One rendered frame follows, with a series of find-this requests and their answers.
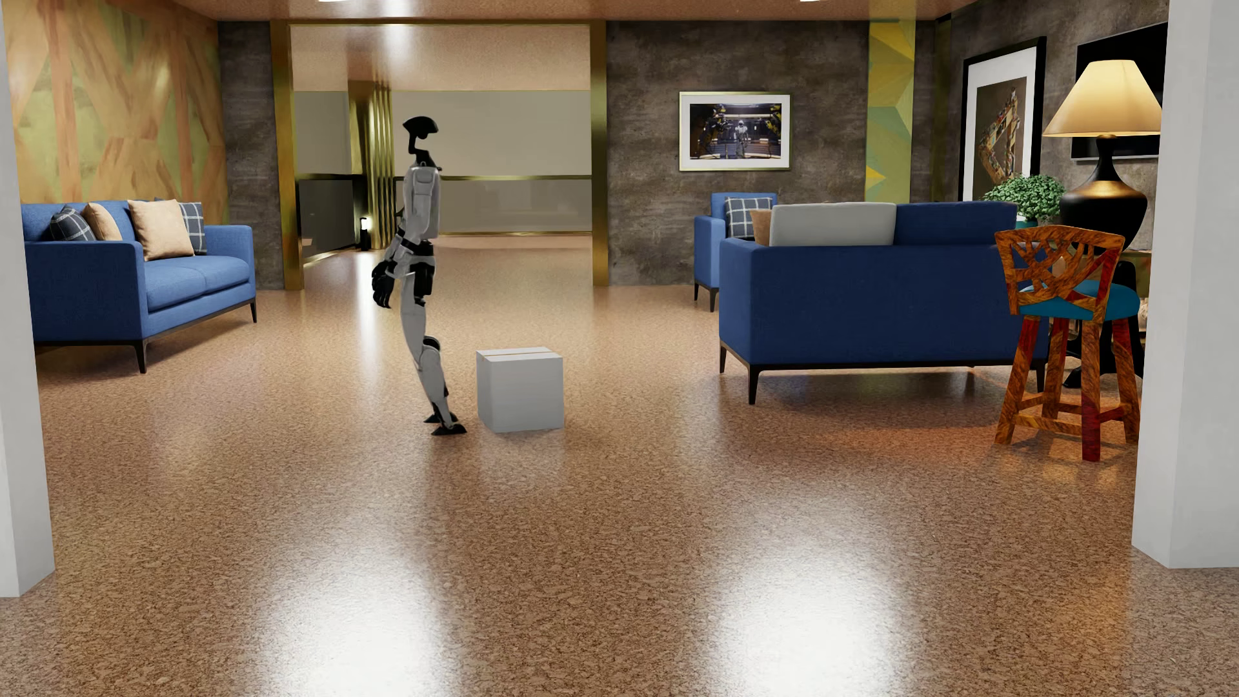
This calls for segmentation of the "blue two-seat sofa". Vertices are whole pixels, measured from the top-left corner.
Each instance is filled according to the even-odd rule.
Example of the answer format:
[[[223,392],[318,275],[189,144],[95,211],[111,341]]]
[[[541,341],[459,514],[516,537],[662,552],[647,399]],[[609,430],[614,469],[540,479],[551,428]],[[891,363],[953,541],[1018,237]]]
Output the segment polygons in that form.
[[[35,345],[130,345],[146,371],[147,340],[232,310],[256,312],[250,227],[204,227],[203,256],[145,261],[125,201],[104,201],[121,241],[55,241],[62,203],[24,203]]]

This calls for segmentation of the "black table lamp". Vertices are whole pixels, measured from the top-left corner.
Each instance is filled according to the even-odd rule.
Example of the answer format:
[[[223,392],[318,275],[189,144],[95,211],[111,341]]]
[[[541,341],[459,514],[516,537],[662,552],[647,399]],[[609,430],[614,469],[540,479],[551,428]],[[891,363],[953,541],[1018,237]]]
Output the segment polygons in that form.
[[[1064,225],[1120,234],[1126,243],[1134,241],[1149,201],[1123,182],[1113,156],[1120,136],[1157,135],[1161,118],[1161,105],[1134,61],[1106,59],[1087,66],[1044,128],[1047,136],[1094,136],[1098,149],[1092,177],[1061,198]]]

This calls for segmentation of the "large blue sofa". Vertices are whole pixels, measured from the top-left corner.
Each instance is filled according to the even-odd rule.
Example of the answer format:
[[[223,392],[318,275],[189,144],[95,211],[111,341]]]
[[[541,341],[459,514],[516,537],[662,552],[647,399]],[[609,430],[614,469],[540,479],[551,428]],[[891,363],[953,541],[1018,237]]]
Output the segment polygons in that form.
[[[720,243],[720,359],[762,371],[1009,366],[1010,314],[996,233],[1001,201],[897,203],[891,245],[771,248]]]

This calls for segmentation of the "dark plaid cushion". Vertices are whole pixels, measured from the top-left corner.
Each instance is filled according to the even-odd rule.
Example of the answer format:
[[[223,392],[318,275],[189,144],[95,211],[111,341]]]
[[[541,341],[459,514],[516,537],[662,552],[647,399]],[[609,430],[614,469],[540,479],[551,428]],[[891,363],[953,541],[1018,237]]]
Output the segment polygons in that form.
[[[81,210],[73,206],[63,206],[52,214],[48,232],[52,241],[95,241],[92,227]]]

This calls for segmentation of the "light gray box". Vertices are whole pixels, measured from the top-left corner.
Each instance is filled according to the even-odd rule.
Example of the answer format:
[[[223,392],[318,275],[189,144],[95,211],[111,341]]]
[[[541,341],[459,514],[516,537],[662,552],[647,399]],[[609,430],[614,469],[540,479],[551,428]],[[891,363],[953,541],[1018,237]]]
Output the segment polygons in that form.
[[[494,433],[561,430],[564,358],[545,345],[476,352],[478,416]]]

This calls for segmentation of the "wooden stool with teal seat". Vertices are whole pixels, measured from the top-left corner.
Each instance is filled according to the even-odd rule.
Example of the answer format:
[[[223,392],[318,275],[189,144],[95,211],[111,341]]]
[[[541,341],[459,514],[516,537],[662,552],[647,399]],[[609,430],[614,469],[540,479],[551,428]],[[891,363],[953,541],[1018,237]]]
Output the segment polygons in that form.
[[[1129,319],[1140,298],[1113,284],[1125,240],[1119,234],[1075,227],[1030,227],[996,233],[1010,311],[1022,318],[995,441],[1009,444],[1014,427],[1080,436],[1082,458],[1099,461],[1100,427],[1123,422],[1129,443],[1137,439],[1140,400]],[[1062,400],[1069,326],[1079,324],[1080,394]],[[1100,344],[1111,326],[1120,401],[1101,407]]]

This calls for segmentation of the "black framed abstract art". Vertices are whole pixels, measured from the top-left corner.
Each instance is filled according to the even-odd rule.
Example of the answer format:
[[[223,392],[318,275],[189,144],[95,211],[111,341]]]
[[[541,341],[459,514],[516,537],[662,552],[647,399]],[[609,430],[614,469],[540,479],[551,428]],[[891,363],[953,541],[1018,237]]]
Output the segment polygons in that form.
[[[1040,173],[1044,36],[964,62],[959,198],[980,199],[1016,175]]]

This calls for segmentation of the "large beige cushion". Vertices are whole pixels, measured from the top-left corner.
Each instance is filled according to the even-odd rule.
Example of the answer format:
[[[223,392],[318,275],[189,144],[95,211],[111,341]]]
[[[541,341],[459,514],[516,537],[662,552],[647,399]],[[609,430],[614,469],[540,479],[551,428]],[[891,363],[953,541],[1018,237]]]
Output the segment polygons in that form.
[[[128,207],[135,236],[144,250],[145,261],[195,256],[195,246],[178,201],[129,199]]]

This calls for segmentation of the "white humanoid robot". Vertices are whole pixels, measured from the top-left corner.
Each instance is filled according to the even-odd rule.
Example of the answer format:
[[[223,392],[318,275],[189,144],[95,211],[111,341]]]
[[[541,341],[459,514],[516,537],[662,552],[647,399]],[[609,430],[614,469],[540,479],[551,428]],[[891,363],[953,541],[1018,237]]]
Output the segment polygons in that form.
[[[425,298],[431,293],[436,261],[432,239],[439,236],[440,225],[440,167],[430,152],[416,149],[418,139],[437,132],[431,118],[410,118],[404,121],[409,132],[409,152],[414,156],[404,177],[404,207],[400,225],[382,261],[395,261],[395,284],[401,281],[400,317],[405,340],[415,363],[418,376],[434,409],[426,423],[439,423],[434,436],[466,433],[466,428],[451,412],[441,364],[439,339],[426,336]]]

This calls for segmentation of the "green potted plant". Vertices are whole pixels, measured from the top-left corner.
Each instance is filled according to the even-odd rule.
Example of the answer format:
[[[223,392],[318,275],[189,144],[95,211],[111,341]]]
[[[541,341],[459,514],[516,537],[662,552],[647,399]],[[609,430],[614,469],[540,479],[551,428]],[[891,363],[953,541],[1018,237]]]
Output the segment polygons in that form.
[[[1025,228],[1051,223],[1061,215],[1064,192],[1064,186],[1048,175],[1014,176],[986,192],[983,199],[1012,202],[1021,217],[1016,228]]]

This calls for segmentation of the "light gray cushion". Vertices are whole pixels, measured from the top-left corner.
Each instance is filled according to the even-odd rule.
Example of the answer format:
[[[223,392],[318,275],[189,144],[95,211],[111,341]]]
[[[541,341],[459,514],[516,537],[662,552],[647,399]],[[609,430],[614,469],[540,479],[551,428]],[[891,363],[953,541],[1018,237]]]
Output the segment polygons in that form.
[[[768,245],[891,245],[896,214],[890,202],[781,203],[772,208]]]

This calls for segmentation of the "white framed photo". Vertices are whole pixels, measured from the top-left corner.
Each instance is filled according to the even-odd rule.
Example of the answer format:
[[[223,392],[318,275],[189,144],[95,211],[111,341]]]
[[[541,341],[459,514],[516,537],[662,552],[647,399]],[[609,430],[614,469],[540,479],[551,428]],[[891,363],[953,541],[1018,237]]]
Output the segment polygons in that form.
[[[788,170],[792,97],[772,92],[680,92],[681,171]]]

